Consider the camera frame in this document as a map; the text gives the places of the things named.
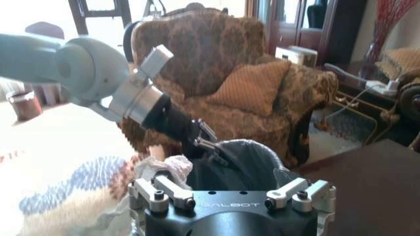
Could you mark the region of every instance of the armchair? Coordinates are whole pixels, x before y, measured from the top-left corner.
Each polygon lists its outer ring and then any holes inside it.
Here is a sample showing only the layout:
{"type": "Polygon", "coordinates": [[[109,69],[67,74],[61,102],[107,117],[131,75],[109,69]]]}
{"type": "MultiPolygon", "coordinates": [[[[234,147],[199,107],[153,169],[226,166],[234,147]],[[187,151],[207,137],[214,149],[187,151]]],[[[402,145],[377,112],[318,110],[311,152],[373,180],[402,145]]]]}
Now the armchair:
{"type": "MultiPolygon", "coordinates": [[[[275,150],[289,167],[306,162],[310,155],[309,124],[314,109],[334,101],[338,81],[331,72],[293,65],[281,84],[274,112],[261,117],[241,109],[207,102],[241,64],[278,60],[266,52],[265,25],[253,18],[234,18],[215,10],[195,10],[137,23],[129,27],[127,59],[141,65],[153,48],[165,44],[175,57],[157,79],[174,104],[194,118],[203,118],[219,140],[254,139],[275,150]]],[[[143,152],[162,144],[169,155],[181,144],[154,130],[145,130],[130,118],[119,127],[134,148],[143,152]]]]}

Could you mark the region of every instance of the trash can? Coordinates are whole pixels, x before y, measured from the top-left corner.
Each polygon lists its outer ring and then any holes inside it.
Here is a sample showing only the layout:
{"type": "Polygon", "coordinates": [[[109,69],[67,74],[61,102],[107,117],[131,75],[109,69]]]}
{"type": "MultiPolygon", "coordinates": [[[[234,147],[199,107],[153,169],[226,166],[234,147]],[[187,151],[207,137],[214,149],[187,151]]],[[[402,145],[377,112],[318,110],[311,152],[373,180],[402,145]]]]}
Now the trash can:
{"type": "Polygon", "coordinates": [[[14,107],[19,121],[31,120],[43,113],[39,99],[33,90],[10,92],[6,97],[14,107]]]}

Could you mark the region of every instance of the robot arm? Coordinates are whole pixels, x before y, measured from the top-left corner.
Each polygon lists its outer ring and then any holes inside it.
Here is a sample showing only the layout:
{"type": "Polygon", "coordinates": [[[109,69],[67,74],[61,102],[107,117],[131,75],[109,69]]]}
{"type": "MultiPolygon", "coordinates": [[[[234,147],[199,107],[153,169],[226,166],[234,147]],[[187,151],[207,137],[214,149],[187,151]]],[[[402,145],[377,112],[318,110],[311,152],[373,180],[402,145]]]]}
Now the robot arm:
{"type": "Polygon", "coordinates": [[[29,83],[61,83],[71,102],[91,108],[106,119],[133,118],[183,142],[187,157],[198,148],[215,149],[215,133],[171,105],[153,80],[174,54],[158,46],[134,74],[125,56],[90,37],[69,42],[27,35],[0,34],[0,76],[29,83]]]}

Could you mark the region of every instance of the power strip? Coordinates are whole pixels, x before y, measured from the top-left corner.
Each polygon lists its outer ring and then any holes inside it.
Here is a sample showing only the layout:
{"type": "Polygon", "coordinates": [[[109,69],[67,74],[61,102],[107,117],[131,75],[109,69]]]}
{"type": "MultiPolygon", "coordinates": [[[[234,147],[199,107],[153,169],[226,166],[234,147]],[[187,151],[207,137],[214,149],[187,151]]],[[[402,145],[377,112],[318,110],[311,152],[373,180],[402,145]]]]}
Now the power strip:
{"type": "Polygon", "coordinates": [[[399,81],[390,81],[387,85],[382,81],[370,80],[367,81],[366,88],[386,96],[395,96],[398,93],[399,84],[399,81]]]}

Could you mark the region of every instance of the wooden cabinet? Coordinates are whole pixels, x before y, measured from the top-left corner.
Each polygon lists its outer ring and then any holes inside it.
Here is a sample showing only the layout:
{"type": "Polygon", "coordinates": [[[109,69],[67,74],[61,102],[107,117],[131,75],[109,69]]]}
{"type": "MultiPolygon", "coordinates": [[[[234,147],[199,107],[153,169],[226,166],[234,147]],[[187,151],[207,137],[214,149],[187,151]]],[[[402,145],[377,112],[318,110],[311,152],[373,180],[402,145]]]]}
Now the wooden cabinet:
{"type": "Polygon", "coordinates": [[[367,0],[259,0],[267,52],[291,45],[319,52],[318,64],[349,63],[367,0]]]}

